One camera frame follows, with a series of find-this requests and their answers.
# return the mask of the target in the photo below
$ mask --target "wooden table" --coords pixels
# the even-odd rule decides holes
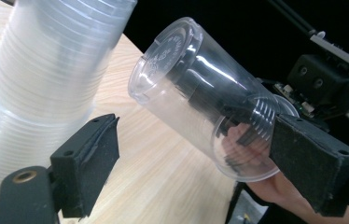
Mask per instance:
[[[10,10],[0,2],[0,38]],[[128,79],[141,55],[123,35],[96,94],[91,119],[120,117],[120,158],[91,216],[80,222],[224,223],[234,181],[128,95]]]

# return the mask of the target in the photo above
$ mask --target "skin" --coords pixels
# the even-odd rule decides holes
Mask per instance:
[[[269,156],[269,144],[263,139],[256,139],[248,146],[242,146],[237,143],[237,140],[245,133],[248,127],[247,124],[240,123],[238,126],[229,128],[228,135],[222,141],[222,146],[228,158],[235,165],[246,162],[259,165]],[[349,224],[349,207],[344,217],[320,216],[281,172],[258,182],[249,182],[247,185],[260,199],[269,203],[276,203],[307,223]]]

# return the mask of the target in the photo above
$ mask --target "stack of plastic cups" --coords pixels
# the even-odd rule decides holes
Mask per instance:
[[[136,0],[17,0],[0,44],[0,183],[87,121]]]

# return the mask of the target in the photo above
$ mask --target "transparent cup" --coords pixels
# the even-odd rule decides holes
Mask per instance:
[[[275,113],[296,110],[192,18],[173,22],[156,37],[134,67],[128,90],[225,175],[251,182],[279,171],[269,158]]]

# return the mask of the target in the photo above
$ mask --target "black background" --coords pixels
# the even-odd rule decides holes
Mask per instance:
[[[349,53],[349,0],[286,3],[326,39]],[[141,51],[170,23],[191,17],[255,77],[286,83],[301,54],[322,51],[266,0],[139,0],[124,34]],[[349,145],[349,120],[328,121],[330,133]]]

